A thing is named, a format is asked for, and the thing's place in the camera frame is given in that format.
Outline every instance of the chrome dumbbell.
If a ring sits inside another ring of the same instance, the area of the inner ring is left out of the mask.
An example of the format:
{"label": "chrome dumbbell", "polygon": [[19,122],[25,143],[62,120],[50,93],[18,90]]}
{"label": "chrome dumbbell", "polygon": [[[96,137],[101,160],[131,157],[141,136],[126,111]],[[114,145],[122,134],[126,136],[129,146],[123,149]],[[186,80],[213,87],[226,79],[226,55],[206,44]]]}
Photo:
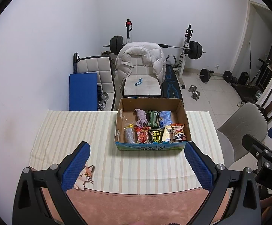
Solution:
{"label": "chrome dumbbell", "polygon": [[194,93],[196,91],[196,86],[190,86],[188,91]]}
{"label": "chrome dumbbell", "polygon": [[192,98],[195,99],[196,101],[199,99],[199,97],[200,97],[200,92],[195,91],[192,93]]}
{"label": "chrome dumbbell", "polygon": [[192,98],[195,99],[196,101],[199,99],[200,97],[200,92],[196,91],[196,86],[190,86],[189,87],[189,92],[192,92]]}

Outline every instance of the cushioned seat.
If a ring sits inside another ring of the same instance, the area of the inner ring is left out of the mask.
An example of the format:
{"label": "cushioned seat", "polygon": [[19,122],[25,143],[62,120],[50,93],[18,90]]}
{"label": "cushioned seat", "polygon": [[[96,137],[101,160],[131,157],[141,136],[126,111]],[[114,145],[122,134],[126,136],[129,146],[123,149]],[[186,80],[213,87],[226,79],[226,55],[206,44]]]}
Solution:
{"label": "cushioned seat", "polygon": [[[142,79],[140,85],[135,83]],[[161,88],[155,75],[130,75],[126,81],[123,90],[123,97],[160,97]]]}
{"label": "cushioned seat", "polygon": [[151,64],[146,64],[141,56],[132,55],[133,69],[126,78],[123,97],[161,97],[161,87]]}

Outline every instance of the white chair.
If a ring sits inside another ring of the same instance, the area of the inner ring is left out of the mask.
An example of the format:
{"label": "white chair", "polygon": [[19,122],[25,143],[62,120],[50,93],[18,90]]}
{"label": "white chair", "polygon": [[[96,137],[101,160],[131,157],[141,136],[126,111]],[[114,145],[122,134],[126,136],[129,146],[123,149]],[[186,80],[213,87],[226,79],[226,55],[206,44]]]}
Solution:
{"label": "white chair", "polygon": [[267,135],[267,122],[255,104],[246,103],[216,132],[225,166],[229,168],[234,162],[248,154],[248,151],[242,146],[242,137],[250,134],[257,140],[263,141]]}
{"label": "white chair", "polygon": [[142,56],[132,56],[134,68],[124,82],[123,97],[161,97],[161,87],[151,64],[144,64]]}
{"label": "white chair", "polygon": [[111,58],[109,56],[81,58],[77,63],[78,73],[98,74],[98,85],[101,86],[103,92],[109,95],[104,111],[113,111],[115,103],[115,84],[111,68]]}

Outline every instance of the green snack bag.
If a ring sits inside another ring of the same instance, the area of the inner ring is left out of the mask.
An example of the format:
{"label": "green snack bag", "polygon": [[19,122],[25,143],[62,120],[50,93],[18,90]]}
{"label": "green snack bag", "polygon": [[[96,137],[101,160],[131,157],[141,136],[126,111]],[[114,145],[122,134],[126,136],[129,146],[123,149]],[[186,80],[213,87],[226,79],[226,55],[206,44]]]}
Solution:
{"label": "green snack bag", "polygon": [[145,111],[145,112],[150,114],[147,126],[151,128],[160,128],[157,118],[159,112],[157,111]]}

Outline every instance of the black weight plate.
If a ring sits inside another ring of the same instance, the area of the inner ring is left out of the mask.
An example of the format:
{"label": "black weight plate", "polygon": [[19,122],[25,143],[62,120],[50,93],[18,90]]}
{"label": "black weight plate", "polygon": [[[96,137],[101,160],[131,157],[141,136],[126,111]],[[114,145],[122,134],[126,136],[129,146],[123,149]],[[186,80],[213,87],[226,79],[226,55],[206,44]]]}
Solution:
{"label": "black weight plate", "polygon": [[200,79],[202,82],[204,83],[207,83],[210,79],[210,72],[208,69],[205,69],[203,68],[200,72],[200,75],[203,75],[203,76],[200,76]]}
{"label": "black weight plate", "polygon": [[202,56],[202,54],[203,54],[203,48],[202,48],[202,46],[198,42],[197,42],[197,44],[198,44],[198,53],[197,53],[195,59],[199,59]]}
{"label": "black weight plate", "polygon": [[109,44],[111,53],[113,53],[112,50],[111,50],[112,41],[113,41],[113,38],[110,39],[110,44]]}
{"label": "black weight plate", "polygon": [[231,81],[232,84],[237,84],[237,81],[238,81],[238,80],[237,80],[236,77],[232,77],[232,81]]}
{"label": "black weight plate", "polygon": [[116,42],[117,55],[119,54],[122,48],[123,48],[123,37],[120,35],[117,37],[117,42]]}
{"label": "black weight plate", "polygon": [[227,83],[231,83],[232,81],[232,78],[233,78],[233,75],[230,71],[225,71],[224,72],[224,76],[227,76],[227,77],[224,77],[224,80],[227,82]]}
{"label": "black weight plate", "polygon": [[198,53],[198,44],[196,41],[190,41],[189,42],[189,48],[191,49],[188,51],[188,57],[191,59],[195,59],[196,55]]}
{"label": "black weight plate", "polygon": [[116,42],[117,42],[117,36],[114,36],[113,39],[110,40],[110,51],[111,53],[117,55],[117,50],[116,50]]}

